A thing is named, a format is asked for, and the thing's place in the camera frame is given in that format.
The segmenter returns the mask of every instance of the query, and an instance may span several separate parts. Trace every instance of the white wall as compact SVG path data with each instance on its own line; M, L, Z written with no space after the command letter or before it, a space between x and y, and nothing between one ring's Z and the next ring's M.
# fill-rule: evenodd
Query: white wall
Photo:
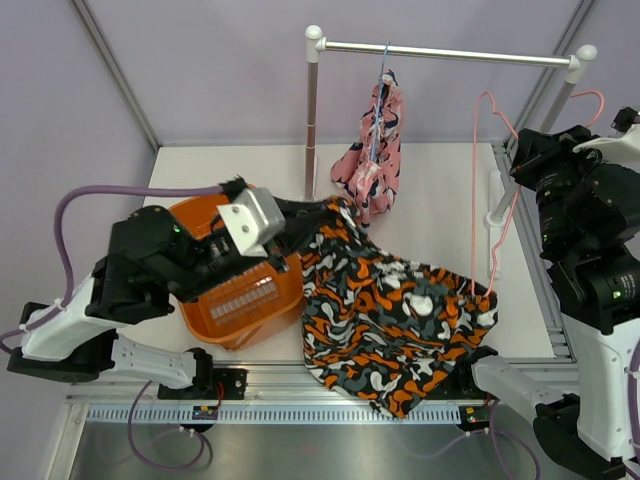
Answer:
M61 295L56 202L90 183L146 184L151 150L65 1L0 3L0 331L27 301ZM139 200L79 200L65 221L78 276L104 254L109 225ZM0 361L0 478L33 480L65 386L20 377Z
M332 40L548 55L577 0L90 0L165 144L303 143L304 30ZM321 57L318 139L352 141L381 57ZM512 120L536 67L393 57L406 140L468 141L473 103L494 91ZM499 120L481 137L503 138Z

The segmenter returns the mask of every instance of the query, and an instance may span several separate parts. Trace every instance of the blue hanger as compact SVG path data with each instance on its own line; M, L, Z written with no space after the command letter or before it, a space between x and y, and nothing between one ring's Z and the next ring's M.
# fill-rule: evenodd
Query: blue hanger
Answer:
M384 54L382 55L382 66L380 67L380 77L378 78L378 102L376 105L376 116L374 119L374 127L373 127L373 147L371 148L371 153L369 156L369 160L375 162L376 158L376 150L378 149L378 120L380 118L380 107L382 103L382 75L384 74L384 62L387 59L387 52L389 51L389 44L391 42L387 42L387 46L384 48Z

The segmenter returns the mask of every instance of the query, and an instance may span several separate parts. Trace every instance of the orange and black fabric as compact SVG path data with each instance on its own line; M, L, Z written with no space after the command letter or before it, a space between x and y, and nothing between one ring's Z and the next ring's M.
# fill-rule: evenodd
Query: orange and black fabric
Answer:
M326 387L405 417L496 324L497 296L378 248L351 200L325 208L301 249L305 364Z

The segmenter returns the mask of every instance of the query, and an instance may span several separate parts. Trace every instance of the white table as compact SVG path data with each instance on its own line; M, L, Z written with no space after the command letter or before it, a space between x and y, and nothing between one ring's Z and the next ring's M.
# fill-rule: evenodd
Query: white table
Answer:
M348 145L320 145L318 198L338 193L329 169ZM191 188L212 185L241 175L247 183L269 188L276 196L303 197L304 147L164 147L150 187ZM372 222L370 234L380 247L405 258L471 275L471 145L403 144L398 198L391 212ZM478 146L477 281L488 285L487 179L496 168L489 144ZM145 205L169 207L182 199L147 198ZM502 278L496 282L499 323L485 344L509 358L553 357L551 342L534 292L515 224L502 246ZM165 318L127 327L132 340L172 351L204 347L214 360L246 362L302 361L300 325L251 348L227 352L196 340L184 325L180 309Z

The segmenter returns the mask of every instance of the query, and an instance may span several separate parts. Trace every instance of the white rack post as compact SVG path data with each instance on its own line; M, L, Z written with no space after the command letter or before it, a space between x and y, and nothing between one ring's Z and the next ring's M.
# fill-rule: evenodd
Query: white rack post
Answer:
M398 47L394 45L370 45L364 43L332 42L322 34L317 25L307 27L308 62L308 90L307 90L307 144L305 152L305 199L314 198L316 182L316 106L318 103L318 62L321 52L351 52L370 53L405 57L440 58L448 60L469 60L475 62L493 62L510 65L528 65L535 67L566 68L568 70L565 82L549 108L549 112L542 122L541 131L548 132L555 123L562 108L569 99L571 92L584 75L589 63L596 58L597 50L593 45L584 45L578 49L576 55L569 57L539 57L533 55L510 55L499 53L465 52L460 50L441 50L436 48ZM489 231L489 276L493 270L491 250L502 236L505 226L506 213L516 194L517 186L514 182L503 182L497 170L489 178L489 208L485 216L485 227ZM500 278L500 251L496 252L496 279Z

